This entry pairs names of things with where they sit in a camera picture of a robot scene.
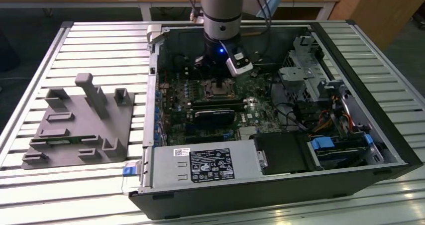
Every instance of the barcode label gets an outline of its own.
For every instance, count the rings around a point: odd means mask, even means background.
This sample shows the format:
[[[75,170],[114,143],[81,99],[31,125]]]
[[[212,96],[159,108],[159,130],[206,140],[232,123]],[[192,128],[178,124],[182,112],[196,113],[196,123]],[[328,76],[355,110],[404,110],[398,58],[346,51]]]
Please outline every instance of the barcode label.
[[[191,148],[175,149],[175,156],[188,156]]]

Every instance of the green circuit board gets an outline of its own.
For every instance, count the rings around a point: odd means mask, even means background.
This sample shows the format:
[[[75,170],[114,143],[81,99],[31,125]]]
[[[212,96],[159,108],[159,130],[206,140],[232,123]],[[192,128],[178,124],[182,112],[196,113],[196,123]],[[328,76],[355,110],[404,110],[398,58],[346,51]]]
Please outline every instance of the green circuit board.
[[[242,127],[255,128],[256,132],[282,131],[267,96],[268,81],[264,76],[252,78],[250,75],[226,80],[232,85],[232,98],[244,99],[246,104],[244,111],[235,113],[234,123],[215,129],[188,129],[194,125],[188,103],[212,100],[206,93],[206,85],[211,82],[172,79],[167,85],[163,84],[168,145],[242,140]]]

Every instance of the computer motherboard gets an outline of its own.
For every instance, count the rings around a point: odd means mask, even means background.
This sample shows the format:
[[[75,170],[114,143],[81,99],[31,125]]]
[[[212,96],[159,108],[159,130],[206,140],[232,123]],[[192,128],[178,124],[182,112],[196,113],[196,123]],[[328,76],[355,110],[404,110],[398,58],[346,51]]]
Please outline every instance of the computer motherboard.
[[[282,131],[267,77],[244,75],[222,82],[180,77],[160,84],[168,145],[243,140]]]

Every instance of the robotic arm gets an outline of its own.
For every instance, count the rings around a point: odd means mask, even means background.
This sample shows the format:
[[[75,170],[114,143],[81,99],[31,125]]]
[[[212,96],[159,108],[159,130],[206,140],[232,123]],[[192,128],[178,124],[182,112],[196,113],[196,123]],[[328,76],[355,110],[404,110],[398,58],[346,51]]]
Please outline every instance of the robotic arm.
[[[202,0],[207,53],[199,65],[206,60],[216,67],[227,65],[234,77],[254,69],[247,53],[238,44],[242,13],[268,19],[279,3],[280,0]]]

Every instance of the table leg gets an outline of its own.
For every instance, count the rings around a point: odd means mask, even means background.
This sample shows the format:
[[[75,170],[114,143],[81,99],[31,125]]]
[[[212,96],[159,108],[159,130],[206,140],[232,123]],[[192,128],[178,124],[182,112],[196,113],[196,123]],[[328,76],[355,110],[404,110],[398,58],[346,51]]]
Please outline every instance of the table leg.
[[[139,7],[141,7],[143,20],[145,21],[153,21],[151,4],[150,3],[142,3],[142,4],[139,4]]]
[[[45,15],[47,17],[53,17],[54,16],[54,9],[51,7],[45,7],[43,8],[43,12],[45,12]]]
[[[327,2],[324,7],[320,9],[319,11],[319,15],[316,20],[318,21],[326,21],[330,18],[330,15],[332,13],[334,10],[334,6],[335,6],[335,2]]]

